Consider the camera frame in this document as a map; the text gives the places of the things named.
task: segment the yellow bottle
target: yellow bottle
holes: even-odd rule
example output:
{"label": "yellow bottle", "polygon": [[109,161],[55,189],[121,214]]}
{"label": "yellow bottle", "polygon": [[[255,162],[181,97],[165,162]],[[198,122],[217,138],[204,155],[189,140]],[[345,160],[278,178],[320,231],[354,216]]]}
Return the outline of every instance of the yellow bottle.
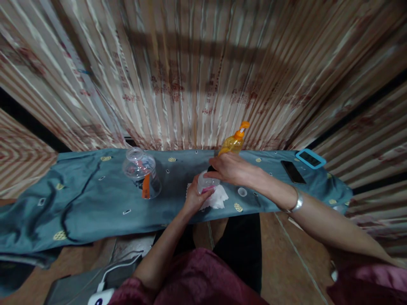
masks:
{"label": "yellow bottle", "polygon": [[243,121],[242,124],[240,125],[240,129],[235,132],[234,135],[228,137],[222,144],[222,148],[220,149],[220,152],[218,155],[221,155],[223,153],[227,152],[233,152],[233,153],[240,153],[240,151],[243,148],[243,143],[245,140],[243,139],[245,132],[244,130],[246,128],[250,127],[250,123],[247,121]]}

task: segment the white charger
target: white charger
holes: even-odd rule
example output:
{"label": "white charger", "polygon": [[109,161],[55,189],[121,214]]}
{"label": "white charger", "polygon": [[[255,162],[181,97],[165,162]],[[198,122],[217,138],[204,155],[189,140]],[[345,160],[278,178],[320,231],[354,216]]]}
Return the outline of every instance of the white charger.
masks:
{"label": "white charger", "polygon": [[130,263],[116,265],[116,266],[108,269],[105,272],[105,274],[103,275],[103,278],[102,278],[101,282],[98,285],[96,293],[92,294],[92,296],[90,297],[90,299],[88,301],[88,305],[107,305],[109,303],[110,299],[112,298],[115,289],[110,288],[110,289],[107,289],[107,290],[103,290],[105,288],[106,275],[110,271],[115,270],[116,268],[126,267],[126,266],[130,266],[130,265],[134,264],[134,262],[137,261],[137,259],[140,257],[140,255],[136,256]]}

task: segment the leg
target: leg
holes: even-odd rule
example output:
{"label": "leg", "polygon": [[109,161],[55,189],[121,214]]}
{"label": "leg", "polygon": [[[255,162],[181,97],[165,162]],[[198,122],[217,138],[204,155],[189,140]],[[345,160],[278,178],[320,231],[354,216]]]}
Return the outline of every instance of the leg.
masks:
{"label": "leg", "polygon": [[262,239],[260,215],[229,217],[213,252],[254,291],[262,289]]}
{"label": "leg", "polygon": [[[195,249],[192,229],[193,225],[187,225],[184,233],[181,235],[181,238],[178,241],[177,247],[175,248],[174,256]],[[155,245],[163,232],[164,230],[160,230],[157,232],[156,237],[154,238],[153,245]]]}

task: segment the maroon clothing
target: maroon clothing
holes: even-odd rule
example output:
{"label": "maroon clothing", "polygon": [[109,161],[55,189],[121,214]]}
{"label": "maroon clothing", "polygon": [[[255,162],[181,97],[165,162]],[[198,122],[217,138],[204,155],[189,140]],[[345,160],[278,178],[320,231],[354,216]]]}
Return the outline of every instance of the maroon clothing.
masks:
{"label": "maroon clothing", "polygon": [[[339,272],[328,288],[336,305],[407,304],[407,271],[375,264]],[[127,279],[109,305],[267,304],[212,251],[196,249],[177,256],[154,300],[137,278]]]}
{"label": "maroon clothing", "polygon": [[178,255],[156,299],[138,278],[127,279],[109,305],[267,304],[212,251],[199,248]]}

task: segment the orange pump cap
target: orange pump cap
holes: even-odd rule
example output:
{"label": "orange pump cap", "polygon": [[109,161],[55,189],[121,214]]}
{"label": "orange pump cap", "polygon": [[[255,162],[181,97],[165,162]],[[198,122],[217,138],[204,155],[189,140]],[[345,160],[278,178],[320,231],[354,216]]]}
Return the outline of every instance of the orange pump cap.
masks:
{"label": "orange pump cap", "polygon": [[250,123],[247,122],[247,121],[243,121],[242,124],[240,125],[240,129],[235,132],[235,134],[234,134],[233,137],[234,137],[235,139],[237,139],[237,140],[243,139],[243,137],[245,136],[244,130],[245,130],[246,128],[249,128],[249,127],[250,127]]}

